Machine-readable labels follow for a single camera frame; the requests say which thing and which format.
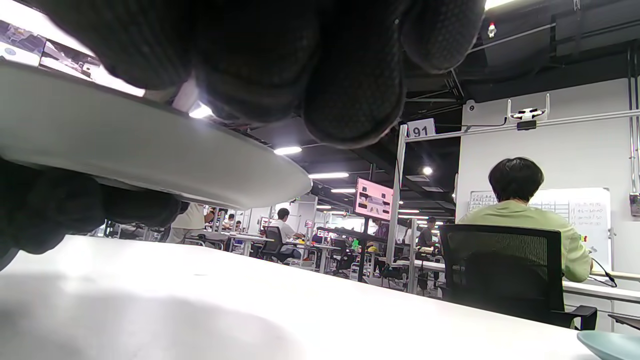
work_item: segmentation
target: black hair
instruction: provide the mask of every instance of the black hair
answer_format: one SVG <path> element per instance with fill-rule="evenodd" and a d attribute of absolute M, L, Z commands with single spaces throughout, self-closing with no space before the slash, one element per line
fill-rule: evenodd
<path fill-rule="evenodd" d="M 544 181 L 542 169 L 527 158 L 504 159 L 489 172 L 489 183 L 498 201 L 529 202 Z"/>
<path fill-rule="evenodd" d="M 289 210 L 286 208 L 282 208 L 278 210 L 278 220 L 283 220 L 285 217 L 289 216 Z"/>

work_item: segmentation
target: white plate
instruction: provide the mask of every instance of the white plate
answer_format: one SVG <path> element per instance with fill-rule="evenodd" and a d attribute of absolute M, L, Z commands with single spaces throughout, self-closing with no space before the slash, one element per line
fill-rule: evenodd
<path fill-rule="evenodd" d="M 307 173 L 249 138 L 100 85 L 0 62 L 0 155 L 230 208 L 311 189 Z"/>

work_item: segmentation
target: white shirt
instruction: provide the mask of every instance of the white shirt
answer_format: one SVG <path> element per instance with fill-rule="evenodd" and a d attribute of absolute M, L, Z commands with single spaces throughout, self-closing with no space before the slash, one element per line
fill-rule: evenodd
<path fill-rule="evenodd" d="M 204 229 L 204 207 L 192 202 L 187 211 L 175 218 L 171 227 L 174 229 Z"/>
<path fill-rule="evenodd" d="M 282 220 L 274 220 L 269 226 L 277 226 L 280 228 L 280 234 L 282 234 L 282 242 L 284 243 L 289 241 L 289 238 L 292 238 L 296 234 L 296 231 Z"/>

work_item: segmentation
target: screen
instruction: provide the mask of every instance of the screen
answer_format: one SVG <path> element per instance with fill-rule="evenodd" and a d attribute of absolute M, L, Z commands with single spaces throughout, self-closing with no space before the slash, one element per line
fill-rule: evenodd
<path fill-rule="evenodd" d="M 391 220 L 391 200 L 394 191 L 390 188 L 358 178 L 353 212 L 363 217 Z"/>
<path fill-rule="evenodd" d="M 114 78 L 105 70 L 100 60 L 95 56 L 85 54 L 80 50 L 53 40 L 47 40 L 38 67 L 49 71 L 64 72 L 80 79 L 93 81 L 94 83 L 137 96 L 142 96 L 145 92 L 143 89 Z"/>
<path fill-rule="evenodd" d="M 0 60 L 38 66 L 46 39 L 0 19 Z"/>

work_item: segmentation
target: teal bowl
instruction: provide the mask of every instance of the teal bowl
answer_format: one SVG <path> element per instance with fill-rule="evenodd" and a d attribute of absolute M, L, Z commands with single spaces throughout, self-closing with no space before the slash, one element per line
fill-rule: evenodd
<path fill-rule="evenodd" d="M 580 331 L 578 340 L 602 360 L 640 359 L 640 336 Z"/>

